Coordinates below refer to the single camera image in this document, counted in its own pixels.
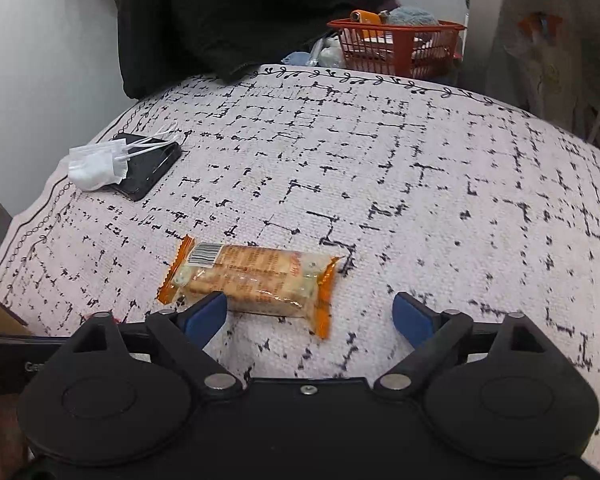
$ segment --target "metal screw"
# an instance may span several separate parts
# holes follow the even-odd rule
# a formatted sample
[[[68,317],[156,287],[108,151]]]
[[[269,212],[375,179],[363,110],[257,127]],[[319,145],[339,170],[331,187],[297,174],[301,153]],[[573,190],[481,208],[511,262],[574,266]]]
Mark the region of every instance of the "metal screw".
[[[300,386],[300,393],[303,395],[315,395],[318,393],[318,388],[313,386],[312,384],[305,384]]]
[[[235,377],[229,374],[212,374],[205,378],[207,388],[226,390],[235,384]]]
[[[403,374],[387,374],[380,377],[380,384],[387,390],[403,390],[411,385],[411,379]]]

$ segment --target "white tissue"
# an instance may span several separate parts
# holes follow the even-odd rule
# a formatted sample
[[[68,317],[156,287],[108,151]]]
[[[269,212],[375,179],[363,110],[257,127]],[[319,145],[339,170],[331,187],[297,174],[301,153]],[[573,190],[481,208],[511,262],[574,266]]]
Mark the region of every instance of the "white tissue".
[[[109,140],[69,150],[67,177],[83,191],[95,191],[107,184],[120,184],[128,164],[126,140]]]

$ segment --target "snack package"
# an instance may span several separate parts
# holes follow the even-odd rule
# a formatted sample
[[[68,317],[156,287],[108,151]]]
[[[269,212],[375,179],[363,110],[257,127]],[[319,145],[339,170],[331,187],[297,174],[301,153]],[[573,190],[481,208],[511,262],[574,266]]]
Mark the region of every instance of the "snack package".
[[[221,290],[229,309],[268,316],[304,317],[321,338],[329,334],[336,262],[328,254],[199,242],[185,236],[158,301],[190,300]]]

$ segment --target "cloth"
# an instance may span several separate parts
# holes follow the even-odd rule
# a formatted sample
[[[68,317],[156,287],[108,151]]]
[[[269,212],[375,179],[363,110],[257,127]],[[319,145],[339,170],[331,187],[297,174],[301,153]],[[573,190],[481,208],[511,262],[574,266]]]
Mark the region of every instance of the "cloth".
[[[142,98],[192,74],[235,80],[253,66],[309,50],[326,23],[387,0],[120,0],[125,93]]]
[[[311,59],[311,54],[308,52],[292,52],[282,60],[283,65],[306,66]]]
[[[387,25],[438,25],[438,20],[426,10],[419,7],[401,6],[389,12]]]
[[[205,350],[237,377],[377,379],[410,351],[391,320],[404,290],[476,321],[525,312],[600,400],[598,149],[478,94],[280,65],[233,86],[185,80],[95,140],[173,120],[182,158],[144,200],[81,193],[57,171],[14,218],[0,301],[30,330],[71,334],[109,309],[143,320],[191,234],[344,256],[329,339],[229,315]],[[600,469],[600,430],[585,458]]]

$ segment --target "blue gripper pad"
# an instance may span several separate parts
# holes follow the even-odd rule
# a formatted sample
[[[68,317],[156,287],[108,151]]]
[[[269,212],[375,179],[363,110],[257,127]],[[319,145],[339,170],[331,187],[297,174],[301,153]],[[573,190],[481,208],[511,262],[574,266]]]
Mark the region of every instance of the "blue gripper pad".
[[[184,335],[200,349],[206,346],[226,320],[226,296],[217,293],[209,296],[198,302],[208,301],[187,319],[184,327]]]
[[[417,348],[440,328],[440,314],[427,308],[406,292],[398,292],[392,310],[394,326]]]

